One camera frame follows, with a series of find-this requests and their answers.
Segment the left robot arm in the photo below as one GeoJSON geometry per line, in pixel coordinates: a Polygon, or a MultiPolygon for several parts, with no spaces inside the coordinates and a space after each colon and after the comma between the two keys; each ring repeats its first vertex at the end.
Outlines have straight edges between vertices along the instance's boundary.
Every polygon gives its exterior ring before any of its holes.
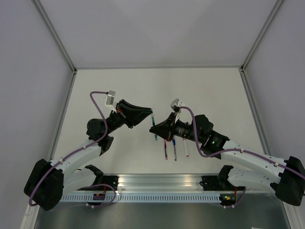
{"type": "Polygon", "coordinates": [[[45,211],[53,209],[61,198],[82,188],[94,190],[105,186],[104,173],[88,162],[106,153],[114,138],[112,132],[127,126],[132,129],[153,113],[150,107],[141,107],[120,100],[113,104],[108,117],[100,113],[101,118],[90,119],[87,123],[88,139],[72,152],[52,160],[40,159],[31,171],[24,187],[29,197],[29,206],[39,206],[45,211]]]}

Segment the clear green pen cap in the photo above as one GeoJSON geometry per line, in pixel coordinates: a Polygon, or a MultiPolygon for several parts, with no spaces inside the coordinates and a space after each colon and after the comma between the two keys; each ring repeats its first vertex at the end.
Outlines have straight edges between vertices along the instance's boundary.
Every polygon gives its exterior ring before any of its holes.
{"type": "Polygon", "coordinates": [[[152,120],[152,125],[155,126],[155,120],[154,120],[154,115],[151,114],[151,120],[152,120]]]}

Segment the red pink pen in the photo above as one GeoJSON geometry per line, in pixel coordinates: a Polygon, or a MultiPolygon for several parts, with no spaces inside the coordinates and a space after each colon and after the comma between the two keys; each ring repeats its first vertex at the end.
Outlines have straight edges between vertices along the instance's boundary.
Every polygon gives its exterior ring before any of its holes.
{"type": "Polygon", "coordinates": [[[168,160],[168,153],[167,153],[167,143],[166,143],[166,140],[164,140],[164,154],[165,154],[165,160],[168,160]]]}

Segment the white acrylic marker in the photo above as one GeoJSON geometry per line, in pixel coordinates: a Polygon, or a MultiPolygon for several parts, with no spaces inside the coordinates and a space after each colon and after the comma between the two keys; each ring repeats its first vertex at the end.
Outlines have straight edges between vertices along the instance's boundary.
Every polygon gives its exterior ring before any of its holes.
{"type": "Polygon", "coordinates": [[[189,157],[188,146],[185,138],[183,138],[183,145],[184,145],[186,157],[189,157]]]}

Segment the blue ballpoint pen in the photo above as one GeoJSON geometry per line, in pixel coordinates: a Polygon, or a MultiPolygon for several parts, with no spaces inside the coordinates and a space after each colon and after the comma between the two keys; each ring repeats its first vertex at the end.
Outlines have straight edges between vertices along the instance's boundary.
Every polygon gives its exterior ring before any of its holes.
{"type": "Polygon", "coordinates": [[[177,161],[176,141],[175,141],[175,138],[174,138],[174,137],[173,137],[173,139],[172,139],[172,143],[173,143],[173,148],[174,148],[174,160],[177,161]]]}

